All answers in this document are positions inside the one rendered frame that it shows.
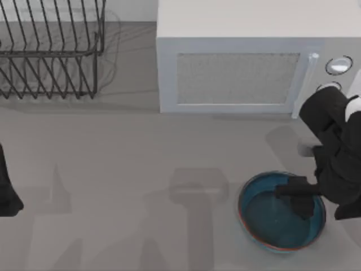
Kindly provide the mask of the blue bowl with red rim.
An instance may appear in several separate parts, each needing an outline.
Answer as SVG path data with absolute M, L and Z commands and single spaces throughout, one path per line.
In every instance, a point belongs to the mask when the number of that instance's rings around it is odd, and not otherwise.
M 327 218 L 321 196 L 312 196 L 314 215 L 303 220 L 292 211 L 291 196 L 275 195 L 275 187 L 285 185 L 289 176 L 297 175 L 282 171 L 259 173 L 240 188 L 236 200 L 237 216 L 247 235 L 278 253 L 299 251 L 316 242 Z

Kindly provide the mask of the small round microwave knob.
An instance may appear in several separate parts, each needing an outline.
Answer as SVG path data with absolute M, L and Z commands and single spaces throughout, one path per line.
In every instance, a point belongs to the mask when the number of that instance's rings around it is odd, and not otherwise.
M 337 89 L 338 91 L 342 91 L 342 86 L 340 83 L 335 82 L 335 81 L 331 81 L 325 84 L 321 84 L 316 88 L 316 91 L 320 91 L 326 88 L 333 88 L 333 89 Z

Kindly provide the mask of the large round microwave knob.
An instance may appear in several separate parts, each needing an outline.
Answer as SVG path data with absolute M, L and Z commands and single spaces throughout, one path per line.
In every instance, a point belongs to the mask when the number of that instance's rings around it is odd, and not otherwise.
M 325 65 L 325 71 L 332 76 L 346 73 L 353 66 L 353 60 L 349 56 L 330 59 Z

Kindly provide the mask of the microwave door with mesh window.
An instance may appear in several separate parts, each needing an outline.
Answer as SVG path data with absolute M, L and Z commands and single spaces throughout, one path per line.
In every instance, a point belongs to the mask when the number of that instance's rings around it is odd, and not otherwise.
M 158 38 L 162 113 L 292 113 L 314 38 Z

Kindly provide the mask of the pale microwave oven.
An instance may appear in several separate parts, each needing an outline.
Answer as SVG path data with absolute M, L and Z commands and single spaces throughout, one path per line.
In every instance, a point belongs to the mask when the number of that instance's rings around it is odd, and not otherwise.
M 186 37 L 318 39 L 308 95 L 331 81 L 347 96 L 361 94 L 361 0 L 159 0 L 156 49 L 158 38 Z M 353 66 L 329 75 L 327 62 L 344 55 Z

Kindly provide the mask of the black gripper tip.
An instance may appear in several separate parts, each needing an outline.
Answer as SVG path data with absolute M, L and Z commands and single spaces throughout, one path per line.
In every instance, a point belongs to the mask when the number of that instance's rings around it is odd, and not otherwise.
M 24 209 L 24 204 L 10 181 L 5 154 L 0 144 L 0 217 L 14 217 Z

